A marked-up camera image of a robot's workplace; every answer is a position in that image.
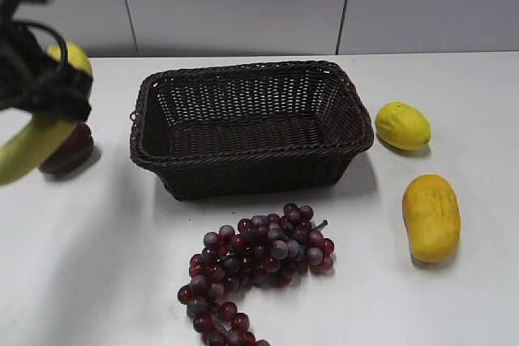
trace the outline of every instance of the plastic fruit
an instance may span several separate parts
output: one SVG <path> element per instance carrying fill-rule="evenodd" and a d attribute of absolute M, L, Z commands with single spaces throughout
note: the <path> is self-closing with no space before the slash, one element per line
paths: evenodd
<path fill-rule="evenodd" d="M 68 62 L 92 76 L 85 52 L 67 43 Z M 61 57 L 59 48 L 50 47 L 49 55 Z M 18 180 L 47 160 L 71 135 L 76 122 L 53 113 L 35 113 L 29 123 L 0 148 L 0 186 Z"/>
<path fill-rule="evenodd" d="M 414 179 L 402 200 L 412 255 L 425 263 L 439 263 L 456 253 L 461 217 L 456 195 L 435 174 Z"/>
<path fill-rule="evenodd" d="M 402 150 L 418 150 L 431 140 L 431 125 L 417 109 L 395 101 L 385 105 L 376 115 L 379 137 Z"/>

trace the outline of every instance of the robotic arm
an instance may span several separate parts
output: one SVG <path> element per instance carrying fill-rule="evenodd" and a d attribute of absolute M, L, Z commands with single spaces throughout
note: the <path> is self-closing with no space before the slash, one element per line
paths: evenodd
<path fill-rule="evenodd" d="M 79 46 L 66 44 L 52 28 L 13 19 L 22 2 L 50 1 L 0 0 L 0 110 L 14 108 L 32 114 L 29 123 L 0 147 L 0 185 L 18 180 L 38 166 L 46 173 L 65 173 L 88 158 L 93 149 L 88 127 L 77 126 L 87 120 L 91 110 L 88 57 Z M 47 32 L 58 45 L 46 53 L 32 29 Z M 78 132 L 86 136 L 86 154 L 68 150 L 66 141 Z"/>

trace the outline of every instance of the wicker basket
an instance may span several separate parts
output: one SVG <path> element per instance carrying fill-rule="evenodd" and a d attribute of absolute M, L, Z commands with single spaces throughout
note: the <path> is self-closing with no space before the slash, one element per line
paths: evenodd
<path fill-rule="evenodd" d="M 132 119 L 131 159 L 178 200 L 332 185 L 373 144 L 369 114 L 331 62 L 151 75 Z"/>

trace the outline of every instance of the table surface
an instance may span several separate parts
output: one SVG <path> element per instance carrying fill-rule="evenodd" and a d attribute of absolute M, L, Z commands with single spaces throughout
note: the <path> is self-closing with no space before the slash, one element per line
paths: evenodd
<path fill-rule="evenodd" d="M 401 100 L 430 120 L 430 148 L 397 154 L 377 139 L 334 187 L 180 203 L 129 158 L 129 114 L 154 72 L 286 59 L 337 62 L 372 118 Z M 518 344 L 519 53 L 319 58 L 93 59 L 99 153 L 66 181 L 38 172 L 0 189 L 0 344 L 201 345 L 177 302 L 203 235 L 308 203 L 336 242 L 335 274 L 238 301 L 274 345 Z M 2 113 L 7 139 L 27 115 Z M 456 259 L 410 261 L 401 196 L 415 177 L 449 180 L 463 219 Z"/>

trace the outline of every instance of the yellow banana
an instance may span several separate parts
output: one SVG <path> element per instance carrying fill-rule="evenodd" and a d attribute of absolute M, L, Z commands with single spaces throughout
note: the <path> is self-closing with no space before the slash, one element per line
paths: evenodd
<path fill-rule="evenodd" d="M 76 44 L 66 44 L 68 62 L 92 76 L 86 53 Z M 59 60 L 61 50 L 49 48 L 49 55 Z M 29 123 L 0 148 L 0 186 L 22 178 L 47 160 L 68 138 L 76 122 L 53 113 L 35 113 Z"/>

